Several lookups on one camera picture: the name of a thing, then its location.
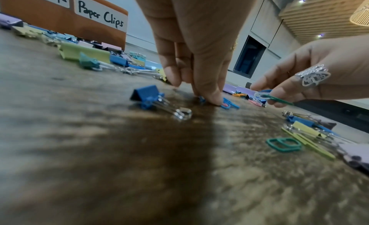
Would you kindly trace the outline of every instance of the hand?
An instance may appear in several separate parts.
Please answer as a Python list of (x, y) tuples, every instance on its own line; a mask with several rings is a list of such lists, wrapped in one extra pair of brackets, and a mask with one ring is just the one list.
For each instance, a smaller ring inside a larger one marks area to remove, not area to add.
[(254, 0), (136, 1), (151, 25), (172, 85), (191, 83), (196, 95), (221, 105), (231, 47)]
[[(251, 85), (270, 95), (297, 102), (304, 99), (361, 99), (369, 97), (369, 35), (318, 40), (308, 43), (283, 59)], [(317, 86), (302, 86), (296, 73), (315, 65), (328, 69), (329, 78)], [(268, 100), (276, 107), (284, 104)]]

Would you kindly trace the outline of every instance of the butterfly ring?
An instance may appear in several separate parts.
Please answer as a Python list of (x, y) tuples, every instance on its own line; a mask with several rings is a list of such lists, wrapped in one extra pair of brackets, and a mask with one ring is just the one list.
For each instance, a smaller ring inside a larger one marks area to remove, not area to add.
[(329, 78), (331, 74), (328, 72), (328, 69), (324, 67), (324, 65), (317, 65), (296, 73), (295, 76), (301, 78), (302, 85), (307, 87), (312, 84), (317, 86), (321, 81)]

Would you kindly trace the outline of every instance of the table surface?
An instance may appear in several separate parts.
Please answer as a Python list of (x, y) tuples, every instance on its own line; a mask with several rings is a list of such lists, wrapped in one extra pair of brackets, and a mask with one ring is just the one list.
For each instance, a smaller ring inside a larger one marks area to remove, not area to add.
[[(0, 224), (369, 224), (366, 176), (265, 144), (286, 137), (279, 110), (201, 105), (189, 86), (83, 70), (6, 30), (0, 63)], [(129, 100), (151, 84), (193, 118)]]

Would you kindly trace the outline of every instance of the woven lampshade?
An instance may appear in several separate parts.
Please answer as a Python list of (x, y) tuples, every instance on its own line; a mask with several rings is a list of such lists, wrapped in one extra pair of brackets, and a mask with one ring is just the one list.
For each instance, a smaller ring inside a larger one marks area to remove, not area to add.
[(351, 15), (350, 21), (360, 26), (369, 26), (369, 0), (365, 0)]

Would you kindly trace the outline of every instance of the ceiling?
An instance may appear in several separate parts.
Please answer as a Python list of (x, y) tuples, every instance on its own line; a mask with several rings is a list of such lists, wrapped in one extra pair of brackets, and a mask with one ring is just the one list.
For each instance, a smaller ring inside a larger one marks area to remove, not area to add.
[(283, 22), (301, 43), (369, 33), (369, 27), (350, 22), (350, 16), (364, 0), (294, 0), (280, 13)]

